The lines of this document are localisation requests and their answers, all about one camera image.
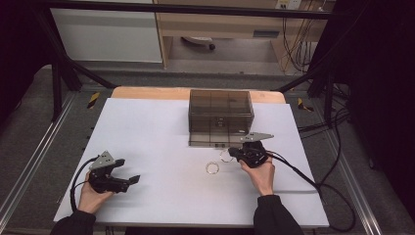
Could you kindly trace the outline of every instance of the wooden table edge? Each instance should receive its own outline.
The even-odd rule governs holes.
[[[120,86],[114,89],[111,98],[118,99],[154,99],[154,100],[189,100],[191,89],[189,87],[143,87]],[[238,89],[250,91],[251,100],[254,103],[286,104],[284,95],[277,91],[261,91],[251,89]]]

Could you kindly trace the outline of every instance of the metal frame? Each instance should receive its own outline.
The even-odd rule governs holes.
[[[52,47],[55,61],[54,68],[54,116],[57,118],[62,111],[62,97],[60,78],[62,78],[69,90],[79,90],[82,86],[76,71],[85,74],[91,79],[97,81],[107,88],[116,88],[117,85],[107,82],[104,78],[86,69],[80,64],[73,61],[66,53],[59,35],[53,30],[51,23],[45,17],[46,9],[76,9],[76,10],[93,10],[93,11],[121,11],[121,12],[151,12],[151,13],[175,13],[175,14],[205,14],[205,15],[223,15],[223,16],[244,16],[244,17],[265,17],[265,18],[287,18],[287,19],[314,19],[344,21],[350,19],[350,13],[330,13],[330,12],[308,12],[293,10],[269,10],[256,8],[235,8],[235,7],[213,7],[213,6],[192,6],[192,5],[166,5],[166,4],[142,4],[142,3],[116,3],[116,2],[93,2],[93,1],[68,1],[68,0],[39,0],[29,1],[35,19],[38,21],[43,32],[49,40]],[[293,84],[277,89],[284,92],[293,87]]]

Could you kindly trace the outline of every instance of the transparent plastic box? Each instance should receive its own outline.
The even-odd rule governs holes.
[[[249,91],[190,91],[190,146],[240,146],[241,137],[250,132],[253,120]]]

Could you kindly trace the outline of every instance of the gray floor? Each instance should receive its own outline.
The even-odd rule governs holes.
[[[279,87],[293,79],[292,76],[276,76],[281,72],[278,71],[272,53],[269,54],[270,44],[266,41],[217,39],[214,55],[206,47],[188,45],[179,38],[176,38],[174,43],[176,47],[172,51],[170,68],[166,70],[152,67],[145,70],[140,68],[140,71],[137,71],[136,68],[124,69],[122,66],[125,65],[118,65],[116,70],[101,70],[97,73],[105,79],[122,85],[261,90]],[[112,92],[96,86],[85,77],[82,77],[82,80],[85,83],[84,88],[81,92],[70,93],[75,96],[73,106],[11,217],[7,225],[9,232],[17,228],[47,232],[54,224],[52,219],[59,206],[57,202],[65,193],[83,153],[82,148],[86,147],[87,137],[93,131],[91,127],[95,125],[105,99],[111,96]],[[307,106],[320,104],[320,99],[307,98],[304,92],[306,88],[307,83],[286,93],[287,102],[292,105],[298,126],[320,121],[316,112],[300,110],[297,107],[298,98],[302,98]],[[101,90],[100,98],[92,110],[86,109],[96,89]],[[49,70],[41,70],[24,96],[22,105],[0,126],[0,163],[5,166],[0,168],[2,178],[0,202],[4,202],[12,190],[25,164],[46,132],[51,116],[51,74]],[[340,126],[340,133],[347,161],[362,187],[383,234],[415,234],[413,221],[383,173],[368,167],[368,159],[353,125],[343,123]],[[302,143],[314,178],[319,181],[334,160],[328,137],[322,133],[305,138]],[[350,198],[338,168],[327,182]],[[335,226],[348,226],[350,215],[345,203],[332,192],[325,191],[324,195],[326,203],[324,208],[329,221]],[[338,234],[330,228],[317,229],[316,232]],[[355,227],[347,234],[366,234],[358,215]]]

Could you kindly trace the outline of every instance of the person's left hand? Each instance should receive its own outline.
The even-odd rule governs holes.
[[[89,172],[85,175],[85,183],[82,186],[79,211],[95,213],[110,198],[114,192],[97,193],[88,182]]]

